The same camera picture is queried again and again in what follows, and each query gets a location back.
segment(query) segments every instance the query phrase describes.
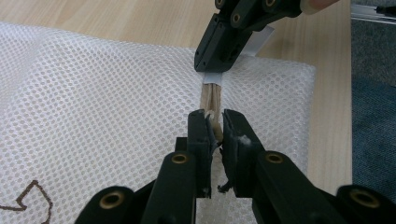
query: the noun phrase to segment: white mesh fabric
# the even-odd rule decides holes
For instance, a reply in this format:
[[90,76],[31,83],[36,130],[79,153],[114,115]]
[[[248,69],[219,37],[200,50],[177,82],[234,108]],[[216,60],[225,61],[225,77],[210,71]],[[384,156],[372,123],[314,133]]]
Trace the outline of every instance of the white mesh fabric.
[[[143,187],[199,108],[192,49],[0,23],[0,50],[0,223],[42,223],[49,210],[50,223],[74,223],[99,190]],[[243,57],[224,74],[221,96],[267,149],[303,170],[313,73]],[[255,223],[250,200],[216,192],[226,182],[218,152],[212,167],[214,192],[198,200],[197,223]],[[23,193],[26,210],[9,210]]]
[[[0,32],[0,206],[20,207],[37,180],[53,204],[50,223],[74,223],[99,190],[155,179],[176,137],[187,136],[203,80],[191,49],[4,23]],[[23,204],[0,209],[0,222],[46,220],[38,187]]]

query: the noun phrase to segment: brown string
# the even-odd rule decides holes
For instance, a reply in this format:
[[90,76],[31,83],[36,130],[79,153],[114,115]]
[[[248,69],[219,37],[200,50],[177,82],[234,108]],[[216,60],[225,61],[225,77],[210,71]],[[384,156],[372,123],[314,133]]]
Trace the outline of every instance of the brown string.
[[22,200],[23,200],[23,198],[30,192],[30,190],[31,190],[34,186],[36,186],[36,187],[40,190],[40,192],[43,194],[44,198],[45,198],[45,199],[47,200],[47,202],[49,203],[49,212],[48,212],[47,220],[45,220],[45,221],[43,222],[43,224],[49,224],[49,223],[50,223],[50,216],[51,216],[51,209],[52,209],[53,204],[52,204],[52,201],[50,200],[50,197],[48,196],[47,192],[44,191],[43,187],[41,187],[41,186],[38,184],[38,181],[37,181],[37,180],[33,180],[32,183],[30,183],[30,184],[26,187],[26,189],[22,192],[22,194],[21,194],[20,196],[18,196],[17,200],[15,200],[15,201],[17,202],[17,204],[18,204],[20,207],[10,207],[10,206],[2,206],[2,205],[0,205],[0,209],[9,210],[9,211],[15,211],[15,212],[22,212],[22,211],[25,211],[26,208],[27,208],[27,206],[23,204]]
[[201,104],[200,108],[204,109],[205,112],[212,112],[214,117],[210,120],[218,142],[222,142],[223,134],[221,127],[219,125],[220,116],[220,96],[221,96],[221,86],[216,84],[204,84],[201,93]]

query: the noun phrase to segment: wooden table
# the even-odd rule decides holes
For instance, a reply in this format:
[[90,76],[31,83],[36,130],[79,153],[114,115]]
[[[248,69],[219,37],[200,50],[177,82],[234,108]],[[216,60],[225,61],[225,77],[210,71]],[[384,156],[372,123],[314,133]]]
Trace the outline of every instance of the wooden table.
[[[317,68],[308,177],[335,193],[351,183],[350,2],[272,24],[259,56]],[[213,0],[0,0],[0,21],[106,39],[196,48],[216,12]]]

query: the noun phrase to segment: gray carpet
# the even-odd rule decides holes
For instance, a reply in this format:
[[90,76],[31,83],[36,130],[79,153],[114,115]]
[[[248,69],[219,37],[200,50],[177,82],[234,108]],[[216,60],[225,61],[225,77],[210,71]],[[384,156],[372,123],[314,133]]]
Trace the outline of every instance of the gray carpet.
[[[395,0],[352,0],[396,6]],[[352,21],[353,183],[396,203],[396,25]]]

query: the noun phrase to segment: white mesh bag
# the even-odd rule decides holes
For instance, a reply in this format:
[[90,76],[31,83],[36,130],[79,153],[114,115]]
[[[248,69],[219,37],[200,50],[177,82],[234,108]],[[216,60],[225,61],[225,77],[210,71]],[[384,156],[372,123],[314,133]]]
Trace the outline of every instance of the white mesh bag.
[[[199,108],[193,53],[0,23],[0,223],[74,223],[101,189],[155,179]],[[313,73],[242,57],[221,96],[303,171]],[[197,223],[255,223],[249,200],[216,193],[226,181],[218,152],[212,167],[212,200],[198,200]]]

